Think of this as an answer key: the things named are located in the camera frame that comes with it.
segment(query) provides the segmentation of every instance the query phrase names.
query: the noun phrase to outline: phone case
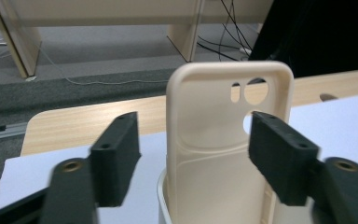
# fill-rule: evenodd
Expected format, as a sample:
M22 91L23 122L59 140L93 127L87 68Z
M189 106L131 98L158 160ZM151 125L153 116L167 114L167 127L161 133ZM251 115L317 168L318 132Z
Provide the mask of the phone case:
M258 104L251 80L268 85ZM237 99L232 90L237 89ZM293 74L283 63L188 63L167 87L167 176L173 224L270 223L274 195L249 160L245 116L254 110L288 120Z

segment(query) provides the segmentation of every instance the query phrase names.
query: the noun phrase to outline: floor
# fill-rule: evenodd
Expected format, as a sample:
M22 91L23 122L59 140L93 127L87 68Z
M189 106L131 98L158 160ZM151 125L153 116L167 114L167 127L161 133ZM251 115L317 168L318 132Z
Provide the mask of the floor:
M228 27L236 36L234 25ZM168 25L39 28L42 53L39 54L35 81L177 68L186 61L166 36L167 28ZM240 29L252 46L257 39L257 25L241 24ZM222 24L203 24L199 36L219 43L223 31ZM200 39L199 43L218 50L217 46ZM222 48L227 55L246 60L239 52L240 45L227 33L222 43L236 47ZM231 60L222 56L221 61ZM219 62L219 57L198 46L195 62ZM0 84L24 81L7 47L0 47Z

